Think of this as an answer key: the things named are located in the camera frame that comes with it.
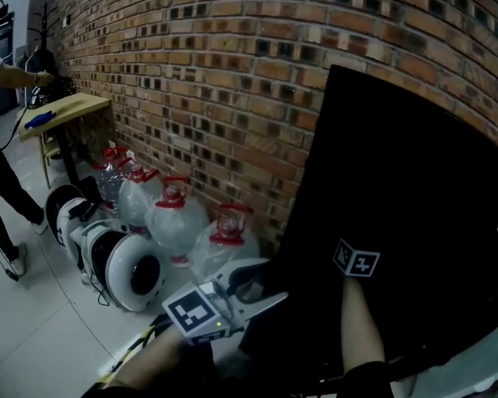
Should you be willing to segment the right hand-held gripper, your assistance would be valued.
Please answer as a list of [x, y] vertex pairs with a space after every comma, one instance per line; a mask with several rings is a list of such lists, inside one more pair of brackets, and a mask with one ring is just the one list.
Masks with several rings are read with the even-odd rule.
[[371, 277], [380, 257], [379, 252], [356, 250], [340, 239], [333, 261], [345, 276]]

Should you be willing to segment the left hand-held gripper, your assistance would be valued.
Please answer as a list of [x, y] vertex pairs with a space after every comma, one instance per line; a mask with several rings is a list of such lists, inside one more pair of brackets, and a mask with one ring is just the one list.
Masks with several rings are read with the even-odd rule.
[[268, 269], [270, 262], [266, 258], [230, 260], [212, 278], [189, 283], [166, 299], [164, 310], [192, 346], [230, 337], [288, 297], [287, 292], [281, 292], [248, 302], [235, 294]]

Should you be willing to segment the black refrigerator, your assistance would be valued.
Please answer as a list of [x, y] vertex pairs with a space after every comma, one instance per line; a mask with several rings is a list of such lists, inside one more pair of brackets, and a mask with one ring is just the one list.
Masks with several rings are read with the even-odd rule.
[[498, 146], [446, 109], [333, 66], [251, 357], [302, 369], [339, 358], [339, 240], [379, 252], [363, 285], [396, 375], [448, 362], [498, 328]]

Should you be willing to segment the person's left forearm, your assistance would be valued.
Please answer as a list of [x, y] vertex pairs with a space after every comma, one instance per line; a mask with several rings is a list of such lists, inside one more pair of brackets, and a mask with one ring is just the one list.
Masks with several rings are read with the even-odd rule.
[[145, 390], [180, 362], [187, 347], [188, 342], [179, 329], [170, 326], [130, 358], [116, 372], [109, 387]]

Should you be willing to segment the person's right forearm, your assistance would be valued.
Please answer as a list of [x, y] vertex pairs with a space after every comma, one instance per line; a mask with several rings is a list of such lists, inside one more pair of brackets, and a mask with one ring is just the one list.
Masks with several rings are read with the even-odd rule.
[[352, 277], [343, 283], [340, 330], [344, 373], [370, 362], [385, 362], [383, 341], [364, 291]]

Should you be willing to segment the person's black clothing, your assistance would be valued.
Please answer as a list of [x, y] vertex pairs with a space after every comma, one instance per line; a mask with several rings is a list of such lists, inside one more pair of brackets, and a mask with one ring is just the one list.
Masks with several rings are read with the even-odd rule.
[[382, 362], [355, 367], [335, 380], [305, 385], [268, 371], [249, 373], [241, 378], [221, 378], [208, 345], [186, 348], [179, 362], [155, 375], [143, 388], [130, 381], [118, 381], [116, 386], [91, 388], [81, 398], [319, 398], [323, 395], [396, 398], [388, 379], [387, 365]]

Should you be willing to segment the white round fan heaters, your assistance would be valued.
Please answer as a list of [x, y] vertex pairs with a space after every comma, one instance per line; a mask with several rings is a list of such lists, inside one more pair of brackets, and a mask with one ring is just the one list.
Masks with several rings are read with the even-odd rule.
[[81, 237], [88, 275], [117, 306], [140, 313], [159, 296], [165, 266], [151, 240], [123, 231], [108, 220], [88, 225]]

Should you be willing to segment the crumpled clear water jug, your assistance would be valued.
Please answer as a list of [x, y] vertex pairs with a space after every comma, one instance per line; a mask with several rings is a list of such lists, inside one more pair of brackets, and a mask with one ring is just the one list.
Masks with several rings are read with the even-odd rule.
[[104, 151], [104, 162], [95, 163], [99, 173], [97, 185], [105, 211], [110, 216], [119, 215], [118, 200], [122, 182], [125, 179], [125, 166], [131, 161], [127, 148], [116, 146]]

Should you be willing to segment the white round balance scooter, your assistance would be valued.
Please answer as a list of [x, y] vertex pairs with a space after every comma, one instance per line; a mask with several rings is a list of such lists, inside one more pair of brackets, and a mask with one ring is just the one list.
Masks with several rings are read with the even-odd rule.
[[65, 184], [50, 192], [45, 214], [57, 244], [83, 270], [82, 232], [92, 222], [102, 219], [99, 205], [86, 199], [79, 188]]

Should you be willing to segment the wooden stool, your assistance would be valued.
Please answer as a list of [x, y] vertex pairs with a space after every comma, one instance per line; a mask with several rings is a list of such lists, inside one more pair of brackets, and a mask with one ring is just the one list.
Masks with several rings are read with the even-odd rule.
[[50, 178], [48, 176], [47, 168], [50, 165], [50, 159], [61, 153], [60, 147], [56, 139], [49, 133], [41, 133], [38, 136], [39, 141], [39, 151], [41, 156], [41, 165], [44, 173], [44, 178], [46, 180], [46, 186], [48, 189], [51, 188]]

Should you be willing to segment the yellow wooden table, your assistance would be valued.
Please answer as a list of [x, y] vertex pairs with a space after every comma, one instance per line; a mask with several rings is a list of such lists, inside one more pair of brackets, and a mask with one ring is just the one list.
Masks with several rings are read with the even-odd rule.
[[[72, 185], [78, 187], [80, 179], [71, 154], [71, 146], [66, 137], [65, 124], [109, 106], [110, 101], [106, 98], [85, 93], [76, 93], [43, 105], [40, 108], [26, 109], [19, 118], [18, 137], [21, 142], [25, 142], [30, 138], [38, 137], [42, 133], [51, 133], [59, 146], [69, 181]], [[52, 112], [56, 115], [36, 128], [26, 128], [26, 123], [32, 121], [38, 115], [47, 112]]]

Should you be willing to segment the blue cloth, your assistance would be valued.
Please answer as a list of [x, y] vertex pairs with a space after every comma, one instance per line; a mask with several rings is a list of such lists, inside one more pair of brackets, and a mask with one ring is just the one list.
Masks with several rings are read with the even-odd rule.
[[25, 123], [25, 129], [36, 129], [44, 124], [47, 124], [50, 120], [56, 117], [56, 113], [53, 111], [48, 111], [43, 114], [36, 115], [33, 119]]

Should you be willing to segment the black bag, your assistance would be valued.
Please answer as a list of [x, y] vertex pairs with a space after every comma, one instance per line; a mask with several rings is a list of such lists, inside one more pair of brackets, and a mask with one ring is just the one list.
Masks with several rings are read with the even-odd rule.
[[45, 52], [44, 62], [45, 71], [50, 73], [54, 79], [49, 85], [43, 88], [43, 94], [46, 95], [50, 101], [74, 95], [76, 93], [76, 86], [73, 79], [59, 74], [54, 54], [51, 51]]

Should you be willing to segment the black coat rack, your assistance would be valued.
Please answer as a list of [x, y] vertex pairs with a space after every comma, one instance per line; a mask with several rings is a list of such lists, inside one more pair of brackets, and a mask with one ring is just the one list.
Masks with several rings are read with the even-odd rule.
[[45, 2], [40, 12], [34, 12], [34, 15], [40, 18], [41, 26], [38, 28], [29, 27], [27, 29], [38, 35], [37, 45], [28, 57], [25, 65], [26, 69], [32, 73], [44, 71], [53, 76], [58, 75], [55, 55], [48, 49], [48, 40], [53, 36], [53, 34], [50, 33], [50, 29], [60, 21], [60, 19], [57, 18], [52, 24], [49, 23], [49, 15], [55, 10], [55, 7], [50, 9], [48, 3]]

